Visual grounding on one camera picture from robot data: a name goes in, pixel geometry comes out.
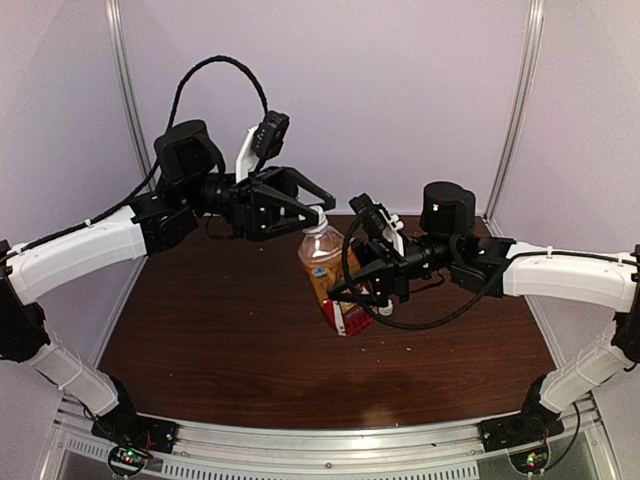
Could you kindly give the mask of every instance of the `black cylindrical motor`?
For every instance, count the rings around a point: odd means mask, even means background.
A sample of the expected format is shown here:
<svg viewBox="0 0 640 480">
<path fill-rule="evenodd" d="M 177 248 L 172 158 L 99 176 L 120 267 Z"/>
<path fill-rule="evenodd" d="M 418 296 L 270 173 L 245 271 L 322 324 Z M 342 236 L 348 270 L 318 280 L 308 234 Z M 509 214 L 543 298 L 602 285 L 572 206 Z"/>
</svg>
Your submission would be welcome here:
<svg viewBox="0 0 640 480">
<path fill-rule="evenodd" d="M 429 235 L 465 237 L 475 232 L 476 196 L 451 182 L 424 187 L 420 228 Z"/>
</svg>

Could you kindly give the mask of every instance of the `wooden tabletop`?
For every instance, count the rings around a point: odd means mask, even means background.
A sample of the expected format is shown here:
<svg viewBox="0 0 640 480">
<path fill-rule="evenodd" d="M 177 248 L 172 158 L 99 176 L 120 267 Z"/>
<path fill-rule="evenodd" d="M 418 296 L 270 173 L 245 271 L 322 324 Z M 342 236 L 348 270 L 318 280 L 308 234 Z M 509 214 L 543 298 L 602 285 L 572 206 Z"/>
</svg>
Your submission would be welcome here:
<svg viewBox="0 0 640 480">
<path fill-rule="evenodd" d="M 351 220 L 330 217 L 342 231 Z M 407 234 L 417 231 L 417 218 L 403 220 Z M 435 330 L 375 324 L 338 337 L 297 258 L 301 240 L 219 241 L 201 228 L 150 258 L 101 368 L 125 383 L 142 413 L 269 428 L 417 425 L 509 412 L 553 368 L 522 298 L 483 299 Z M 396 305 L 394 318 L 437 319 L 470 297 L 447 283 Z"/>
</svg>

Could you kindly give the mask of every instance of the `ventilation grille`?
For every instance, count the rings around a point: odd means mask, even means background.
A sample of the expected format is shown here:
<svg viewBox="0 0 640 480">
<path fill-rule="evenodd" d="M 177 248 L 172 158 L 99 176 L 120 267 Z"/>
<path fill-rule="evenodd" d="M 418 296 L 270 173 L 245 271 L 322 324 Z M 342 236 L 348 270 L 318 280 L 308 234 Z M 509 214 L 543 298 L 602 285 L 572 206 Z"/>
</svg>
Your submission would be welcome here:
<svg viewBox="0 0 640 480">
<path fill-rule="evenodd" d="M 72 452 L 79 453 L 85 457 L 91 457 L 96 460 L 107 460 L 109 449 L 93 443 L 89 440 L 80 440 L 78 438 L 70 438 L 67 443 L 67 449 Z"/>
<path fill-rule="evenodd" d="M 263 477 L 220 473 L 219 471 L 200 466 L 190 466 L 165 461 L 163 476 L 179 480 L 282 480 L 283 477 Z M 388 477 L 357 477 L 358 480 L 479 480 L 476 462 L 465 462 L 454 466 L 430 468 L 419 474 Z"/>
</svg>

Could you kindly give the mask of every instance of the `bottle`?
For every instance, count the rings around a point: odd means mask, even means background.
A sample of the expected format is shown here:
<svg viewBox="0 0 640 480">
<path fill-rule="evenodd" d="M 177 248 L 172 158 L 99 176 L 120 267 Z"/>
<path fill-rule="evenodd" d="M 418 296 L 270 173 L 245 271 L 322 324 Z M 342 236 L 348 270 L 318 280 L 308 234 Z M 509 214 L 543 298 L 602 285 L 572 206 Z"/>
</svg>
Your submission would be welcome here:
<svg viewBox="0 0 640 480">
<path fill-rule="evenodd" d="M 329 225 L 322 207 L 311 207 L 318 212 L 318 225 L 304 230 L 305 237 L 298 248 L 298 256 L 313 286 L 318 305 L 325 320 L 340 336 L 356 335 L 373 323 L 360 305 L 336 302 L 329 298 L 329 290 L 343 279 L 342 242 L 344 237 Z M 349 249 L 349 271 L 360 269 L 358 259 Z"/>
</svg>

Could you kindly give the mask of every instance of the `white wall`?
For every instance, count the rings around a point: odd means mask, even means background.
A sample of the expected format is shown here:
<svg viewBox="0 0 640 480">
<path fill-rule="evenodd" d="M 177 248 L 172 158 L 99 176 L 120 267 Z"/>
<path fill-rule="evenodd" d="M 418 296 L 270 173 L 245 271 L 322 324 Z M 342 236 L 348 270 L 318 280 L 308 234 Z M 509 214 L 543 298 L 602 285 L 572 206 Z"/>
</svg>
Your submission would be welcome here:
<svg viewBox="0 0 640 480">
<path fill-rule="evenodd" d="M 140 181 L 102 0 L 9 0 L 0 15 L 0 237 L 35 239 L 101 212 Z M 89 360 L 132 273 L 47 295 L 49 328 Z M 0 362 L 0 477 L 34 478 L 59 395 Z"/>
<path fill-rule="evenodd" d="M 631 251 L 640 243 L 640 4 L 546 2 L 542 49 L 522 136 L 497 212 L 502 230 L 563 248 Z M 541 299 L 565 356 L 612 318 Z M 597 392 L 628 480 L 640 471 L 640 375 Z"/>
<path fill-rule="evenodd" d="M 367 191 L 419 212 L 422 187 L 449 179 L 483 211 L 518 78 L 529 2 L 232 0 L 123 2 L 142 125 L 151 146 L 175 87 L 196 62 L 228 54 L 292 118 L 275 164 L 298 167 L 339 200 Z M 251 84 L 209 66 L 186 88 L 179 120 L 205 119 L 233 160 L 261 118 Z"/>
</svg>

